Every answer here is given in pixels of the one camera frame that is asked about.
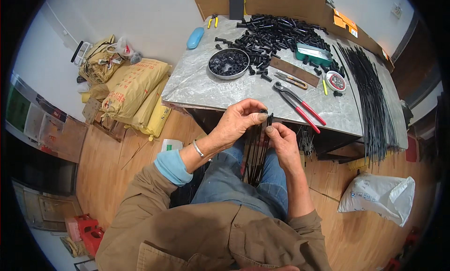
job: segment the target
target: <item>wooden ruler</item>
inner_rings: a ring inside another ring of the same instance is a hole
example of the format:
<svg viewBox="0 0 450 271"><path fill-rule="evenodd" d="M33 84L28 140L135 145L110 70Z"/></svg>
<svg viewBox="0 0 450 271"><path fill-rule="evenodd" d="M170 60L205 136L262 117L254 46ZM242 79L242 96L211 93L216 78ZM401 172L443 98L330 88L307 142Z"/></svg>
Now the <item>wooden ruler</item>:
<svg viewBox="0 0 450 271"><path fill-rule="evenodd" d="M272 57L270 65L273 66L274 68L284 71L285 73L297 77L298 79L312 85L313 87L317 87L319 84L320 80L319 77L299 68L298 66L292 65L291 63L278 59L277 57Z"/></svg>

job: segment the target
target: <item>jacket pocket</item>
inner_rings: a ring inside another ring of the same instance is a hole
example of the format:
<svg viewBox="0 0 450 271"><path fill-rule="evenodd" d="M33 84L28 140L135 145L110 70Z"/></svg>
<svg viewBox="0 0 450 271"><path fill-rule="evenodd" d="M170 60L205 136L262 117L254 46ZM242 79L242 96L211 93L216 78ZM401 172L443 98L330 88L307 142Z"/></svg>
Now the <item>jacket pocket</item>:
<svg viewBox="0 0 450 271"><path fill-rule="evenodd" d="M138 255L138 271L150 270L172 270L181 271L186 270L188 263L178 257L174 257L168 253L162 252L146 243L141 243L139 246Z"/></svg>

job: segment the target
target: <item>red plastic stool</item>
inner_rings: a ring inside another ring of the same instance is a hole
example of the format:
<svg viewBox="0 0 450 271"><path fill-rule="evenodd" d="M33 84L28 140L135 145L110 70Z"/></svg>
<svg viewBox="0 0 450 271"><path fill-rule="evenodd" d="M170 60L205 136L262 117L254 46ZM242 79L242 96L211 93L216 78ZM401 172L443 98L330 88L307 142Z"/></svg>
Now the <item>red plastic stool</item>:
<svg viewBox="0 0 450 271"><path fill-rule="evenodd" d="M101 227L95 228L92 231L82 234L82 239L85 243L87 251L92 256L95 256L98 250L98 246L103 239L103 231Z"/></svg>
<svg viewBox="0 0 450 271"><path fill-rule="evenodd" d="M78 229L80 230L80 234L83 238L83 234L87 233L93 229L96 228L98 225L98 221L96 219L93 219L88 214L83 214L74 217L76 221L78 222Z"/></svg>

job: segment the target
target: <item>light blue sleeve cuff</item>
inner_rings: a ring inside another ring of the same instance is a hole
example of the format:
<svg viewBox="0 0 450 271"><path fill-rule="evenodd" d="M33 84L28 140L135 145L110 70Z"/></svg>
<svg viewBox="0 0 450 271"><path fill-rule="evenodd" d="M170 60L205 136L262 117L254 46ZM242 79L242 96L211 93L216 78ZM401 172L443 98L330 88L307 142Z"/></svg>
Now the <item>light blue sleeve cuff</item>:
<svg viewBox="0 0 450 271"><path fill-rule="evenodd" d="M178 187L192 180L193 175L186 171L179 150L160 152L156 155L155 166L165 178Z"/></svg>

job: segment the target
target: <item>person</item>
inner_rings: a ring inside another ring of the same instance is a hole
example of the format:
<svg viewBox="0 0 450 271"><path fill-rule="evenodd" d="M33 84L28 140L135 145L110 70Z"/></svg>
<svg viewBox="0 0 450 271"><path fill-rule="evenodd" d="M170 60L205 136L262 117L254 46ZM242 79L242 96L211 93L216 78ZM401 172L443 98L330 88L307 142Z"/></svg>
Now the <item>person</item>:
<svg viewBox="0 0 450 271"><path fill-rule="evenodd" d="M208 136L137 173L98 248L99 270L331 270L292 130L267 127L274 149L261 183L241 181L239 138L267 119L261 109L255 99L229 106ZM191 204L168 209L209 159Z"/></svg>

